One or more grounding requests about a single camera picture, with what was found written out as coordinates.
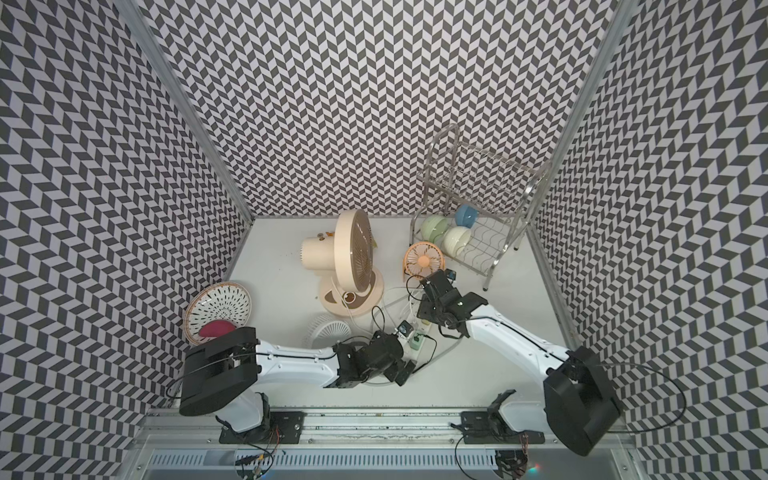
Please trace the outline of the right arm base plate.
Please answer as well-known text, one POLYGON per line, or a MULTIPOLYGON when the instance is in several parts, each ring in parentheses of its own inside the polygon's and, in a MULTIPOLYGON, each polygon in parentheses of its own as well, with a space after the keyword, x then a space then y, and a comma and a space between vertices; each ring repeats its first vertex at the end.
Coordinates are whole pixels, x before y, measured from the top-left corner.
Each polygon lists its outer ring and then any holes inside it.
POLYGON ((542 432, 513 431, 498 414, 491 415, 487 411, 462 411, 459 430, 465 434, 465 442, 470 445, 522 445, 524 440, 529 444, 538 445, 544 444, 546 441, 542 432))

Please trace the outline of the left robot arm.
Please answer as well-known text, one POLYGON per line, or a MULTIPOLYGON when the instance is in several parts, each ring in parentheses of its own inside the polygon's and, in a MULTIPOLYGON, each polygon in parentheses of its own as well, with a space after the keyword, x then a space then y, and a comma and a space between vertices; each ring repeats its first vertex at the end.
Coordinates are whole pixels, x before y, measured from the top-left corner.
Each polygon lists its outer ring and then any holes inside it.
POLYGON ((349 389, 383 376, 399 386, 416 372, 397 335, 377 331, 368 342, 337 342, 320 349, 262 341, 244 327, 186 354, 179 413, 212 415, 226 435, 260 440, 272 429, 268 397, 260 384, 306 384, 349 389))

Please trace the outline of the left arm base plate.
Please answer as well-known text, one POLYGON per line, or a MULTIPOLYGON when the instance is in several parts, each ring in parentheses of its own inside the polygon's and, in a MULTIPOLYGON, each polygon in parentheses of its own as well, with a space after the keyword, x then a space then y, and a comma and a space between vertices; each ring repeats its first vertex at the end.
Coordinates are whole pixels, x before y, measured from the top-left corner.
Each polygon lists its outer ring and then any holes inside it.
POLYGON ((293 445, 300 441, 306 414, 299 410, 270 412, 262 423, 244 432, 235 432, 231 425, 215 417, 222 426, 221 444, 266 444, 268 441, 293 445))

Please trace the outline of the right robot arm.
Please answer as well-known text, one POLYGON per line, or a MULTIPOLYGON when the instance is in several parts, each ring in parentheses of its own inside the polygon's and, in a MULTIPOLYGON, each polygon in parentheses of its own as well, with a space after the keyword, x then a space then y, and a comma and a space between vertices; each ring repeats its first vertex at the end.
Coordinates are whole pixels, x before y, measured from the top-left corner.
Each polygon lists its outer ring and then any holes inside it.
POLYGON ((622 404, 597 354, 585 346, 569 350, 505 317, 487 299, 454 287, 455 272, 439 269, 420 280, 417 317, 455 330, 511 361, 538 383, 543 400, 499 406, 513 432, 550 432, 571 452, 587 456, 622 414, 622 404))

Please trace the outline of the white power strip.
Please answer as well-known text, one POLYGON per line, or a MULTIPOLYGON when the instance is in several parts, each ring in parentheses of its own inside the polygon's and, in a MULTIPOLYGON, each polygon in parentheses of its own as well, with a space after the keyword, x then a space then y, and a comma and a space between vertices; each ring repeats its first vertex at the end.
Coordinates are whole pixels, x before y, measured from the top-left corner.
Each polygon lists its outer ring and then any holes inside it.
POLYGON ((423 320, 414 320, 410 323, 413 330, 409 334, 407 344, 414 351, 419 351, 424 343, 425 336, 429 333, 430 323, 423 320))

